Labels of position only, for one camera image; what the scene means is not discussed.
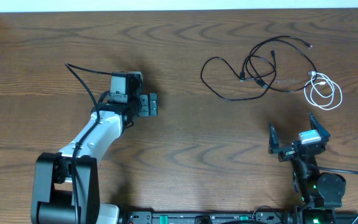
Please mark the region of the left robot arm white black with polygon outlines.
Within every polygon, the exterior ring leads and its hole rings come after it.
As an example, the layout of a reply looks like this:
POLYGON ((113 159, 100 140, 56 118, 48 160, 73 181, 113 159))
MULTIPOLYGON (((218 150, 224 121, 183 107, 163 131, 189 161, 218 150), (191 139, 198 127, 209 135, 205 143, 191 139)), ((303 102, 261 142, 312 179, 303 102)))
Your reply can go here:
POLYGON ((126 103, 104 92, 88 124, 56 153, 43 152, 35 163, 32 223, 122 223, 116 205, 102 203, 98 166, 113 141, 135 118, 158 113, 155 93, 132 95, 126 103))

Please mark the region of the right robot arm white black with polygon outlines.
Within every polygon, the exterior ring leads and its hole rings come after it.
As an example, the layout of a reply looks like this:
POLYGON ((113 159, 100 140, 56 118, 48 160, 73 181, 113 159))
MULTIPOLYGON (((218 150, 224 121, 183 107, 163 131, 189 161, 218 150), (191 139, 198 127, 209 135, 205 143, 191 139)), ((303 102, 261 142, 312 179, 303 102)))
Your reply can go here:
POLYGON ((342 206, 346 180, 339 174, 321 172, 316 156, 326 150, 331 137, 315 116, 309 114, 311 129, 299 134, 291 145, 279 145, 278 134, 269 124, 268 153, 276 154, 280 162, 291 162, 293 186, 300 193, 303 205, 285 212, 282 223, 336 223, 335 208, 342 206))

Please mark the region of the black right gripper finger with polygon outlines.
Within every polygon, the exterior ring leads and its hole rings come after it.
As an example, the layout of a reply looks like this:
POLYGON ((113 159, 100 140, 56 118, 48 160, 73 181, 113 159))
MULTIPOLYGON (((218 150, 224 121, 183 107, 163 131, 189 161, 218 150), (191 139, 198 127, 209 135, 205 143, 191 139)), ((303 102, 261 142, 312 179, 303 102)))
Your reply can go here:
POLYGON ((322 141, 328 142, 329 138, 331 137, 330 133, 318 122, 312 112, 308 113, 308 117, 311 128, 317 130, 317 132, 321 136, 322 141))
POLYGON ((277 154, 277 151, 280 149, 277 132, 272 123, 269 123, 268 126, 269 126, 268 153, 277 154))

